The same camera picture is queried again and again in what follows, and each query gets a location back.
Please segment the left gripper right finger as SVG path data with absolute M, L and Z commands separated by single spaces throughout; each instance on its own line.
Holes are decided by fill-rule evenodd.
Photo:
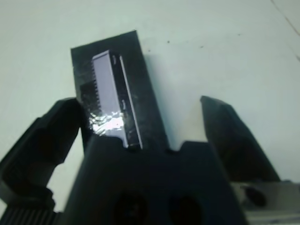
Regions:
M 231 181 L 281 180 L 250 129 L 230 104 L 208 96 L 202 96 L 200 102 L 207 140 L 218 153 Z

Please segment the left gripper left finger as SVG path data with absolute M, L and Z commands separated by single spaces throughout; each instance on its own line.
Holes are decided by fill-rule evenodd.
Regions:
M 57 101 L 37 118 L 0 162 L 0 198 L 9 206 L 52 209 L 47 184 L 64 163 L 82 125 L 76 98 Z

